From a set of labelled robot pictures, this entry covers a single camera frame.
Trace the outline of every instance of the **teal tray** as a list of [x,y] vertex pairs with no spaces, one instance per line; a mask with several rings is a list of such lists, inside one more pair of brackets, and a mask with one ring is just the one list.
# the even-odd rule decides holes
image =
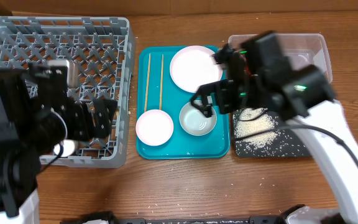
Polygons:
[[[148,146],[137,137],[136,149],[138,153],[146,159],[219,158],[224,156],[230,148],[229,116],[228,114],[219,114],[219,108],[217,106],[214,106],[214,109],[218,114],[218,120],[215,128],[210,133],[204,136],[192,136],[185,132],[180,126],[180,110],[189,102],[193,94],[176,86],[170,75],[170,64],[173,56],[184,47],[186,46],[149,47],[144,49],[139,56],[137,119],[139,119],[144,112],[149,54],[151,54],[151,62],[147,110],[158,109],[160,100],[161,58],[162,54],[164,54],[162,110],[168,113],[173,120],[172,137],[161,146]],[[215,46],[205,47],[214,52],[218,51],[218,48]]]

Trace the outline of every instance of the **transparent plastic container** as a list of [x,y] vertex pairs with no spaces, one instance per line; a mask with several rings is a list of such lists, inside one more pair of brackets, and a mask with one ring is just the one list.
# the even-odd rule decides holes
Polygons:
[[[238,48],[240,44],[256,34],[231,35],[229,45]],[[328,82],[333,81],[333,71],[326,41],[321,34],[278,34],[284,54],[290,58],[292,68],[298,70],[306,65],[320,68]]]

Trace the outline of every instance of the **wooden tabletop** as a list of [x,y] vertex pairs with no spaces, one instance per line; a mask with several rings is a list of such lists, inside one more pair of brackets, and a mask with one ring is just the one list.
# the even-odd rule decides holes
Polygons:
[[[150,46],[225,44],[232,34],[265,30],[324,35],[333,87],[358,141],[358,12],[302,12],[203,16],[128,17],[136,57]],[[231,149],[222,159],[150,161],[135,148],[137,63],[132,79],[127,161],[119,169],[52,166],[38,176],[41,223],[112,210],[118,218],[235,218],[276,215],[305,203],[336,207],[312,159],[240,159]]]

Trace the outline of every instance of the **gray plastic crate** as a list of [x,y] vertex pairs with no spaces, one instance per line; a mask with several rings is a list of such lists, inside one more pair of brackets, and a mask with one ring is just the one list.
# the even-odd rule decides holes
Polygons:
[[[112,133],[106,139],[81,142],[74,156],[54,164],[69,167],[117,168],[126,161],[128,100],[134,73],[135,38],[122,17],[0,17],[0,68],[27,68],[51,59],[77,63],[82,86],[68,96],[87,103],[103,97],[118,100]],[[37,86],[27,84],[30,96]],[[41,156],[41,163],[55,155]]]

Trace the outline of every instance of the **wire grid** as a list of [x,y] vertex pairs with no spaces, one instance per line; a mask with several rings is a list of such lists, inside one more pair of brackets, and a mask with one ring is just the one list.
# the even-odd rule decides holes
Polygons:
[[[122,61],[125,58],[124,35],[88,35],[79,32],[48,34],[7,34],[0,36],[0,68],[27,68],[29,63],[46,65],[51,59],[73,60],[80,71],[81,86],[68,89],[67,95],[77,103],[86,103],[94,111],[95,98],[119,99]],[[37,95],[37,85],[27,82],[30,97]],[[106,139],[81,142],[77,156],[93,159],[111,156],[116,146],[116,122],[119,107],[112,122],[112,133]]]

